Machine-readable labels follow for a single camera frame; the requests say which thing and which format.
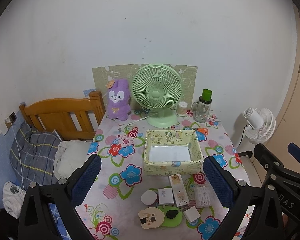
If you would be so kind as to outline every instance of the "gray plaid blanket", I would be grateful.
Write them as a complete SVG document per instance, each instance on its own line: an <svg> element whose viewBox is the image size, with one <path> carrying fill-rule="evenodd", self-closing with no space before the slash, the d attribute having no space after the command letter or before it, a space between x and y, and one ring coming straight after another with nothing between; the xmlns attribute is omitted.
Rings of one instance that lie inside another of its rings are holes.
<svg viewBox="0 0 300 240"><path fill-rule="evenodd" d="M32 181L39 185L57 182L53 162L59 143L60 139L54 134L39 132L26 122L21 124L10 150L10 163L25 190Z"/></svg>

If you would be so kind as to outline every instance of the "door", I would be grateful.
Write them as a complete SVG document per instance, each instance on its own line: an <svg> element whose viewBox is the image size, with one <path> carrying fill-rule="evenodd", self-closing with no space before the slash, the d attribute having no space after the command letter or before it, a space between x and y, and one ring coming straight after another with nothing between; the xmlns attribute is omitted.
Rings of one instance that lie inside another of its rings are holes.
<svg viewBox="0 0 300 240"><path fill-rule="evenodd" d="M287 103L286 111L283 114L281 120L279 120L280 124L277 127L275 133L266 143L266 147L274 155L276 155L278 159L280 159L285 168L300 173L300 163L298 163L298 161L294 159L287 151L288 144L291 142L294 142L300 147L300 64L296 84L291 94L291 99L287 99L286 97L286 99L289 101ZM254 160L253 164L256 167L261 181L263 181L266 175L266 171L258 163L257 160Z"/></svg>

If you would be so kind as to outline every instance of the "tag on plush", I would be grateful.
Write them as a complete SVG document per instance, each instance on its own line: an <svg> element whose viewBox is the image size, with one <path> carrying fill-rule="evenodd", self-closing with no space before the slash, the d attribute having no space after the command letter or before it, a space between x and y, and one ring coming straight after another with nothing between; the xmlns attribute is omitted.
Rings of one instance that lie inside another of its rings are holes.
<svg viewBox="0 0 300 240"><path fill-rule="evenodd" d="M106 87L107 87L107 88L112 88L113 84L114 84L114 80L110 80L110 81L107 83Z"/></svg>

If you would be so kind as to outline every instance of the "table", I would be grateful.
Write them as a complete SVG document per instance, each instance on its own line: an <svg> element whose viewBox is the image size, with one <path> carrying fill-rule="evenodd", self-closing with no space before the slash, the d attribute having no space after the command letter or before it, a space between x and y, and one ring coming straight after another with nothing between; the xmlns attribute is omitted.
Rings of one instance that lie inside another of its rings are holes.
<svg viewBox="0 0 300 240"><path fill-rule="evenodd" d="M76 210L95 239L208 239L228 212L222 207L217 196L213 195L212 206L199 209L201 218L189 223L185 217L175 228L143 229L138 212L147 208L140 197L146 190L157 191L168 187L167 176L148 176L143 172L143 150L146 130L155 129L146 120L137 121L145 116L143 111L135 110L128 120L103 120L91 143L88 154L98 154L102 159L101 171L93 183L82 205ZM171 129L207 128L208 134L196 132L204 157L214 155L220 165L231 172L238 180L250 184L240 157L231 143L225 129L213 111L208 122L197 123L191 110L186 116L178 117ZM194 185L209 183L200 172L182 175L190 205L195 205ZM252 208L247 210L237 236L241 237L247 225Z"/></svg>

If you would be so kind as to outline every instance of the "cotton swab container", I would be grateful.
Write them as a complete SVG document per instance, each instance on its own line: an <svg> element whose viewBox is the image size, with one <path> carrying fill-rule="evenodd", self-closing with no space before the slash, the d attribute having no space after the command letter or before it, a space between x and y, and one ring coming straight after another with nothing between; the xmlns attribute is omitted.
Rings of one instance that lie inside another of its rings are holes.
<svg viewBox="0 0 300 240"><path fill-rule="evenodd" d="M211 206L210 189L206 186L197 186L194 188L195 206L197 208Z"/></svg>
<svg viewBox="0 0 300 240"><path fill-rule="evenodd" d="M177 105L177 115L178 116L185 116L187 111L188 103L186 102L178 102Z"/></svg>

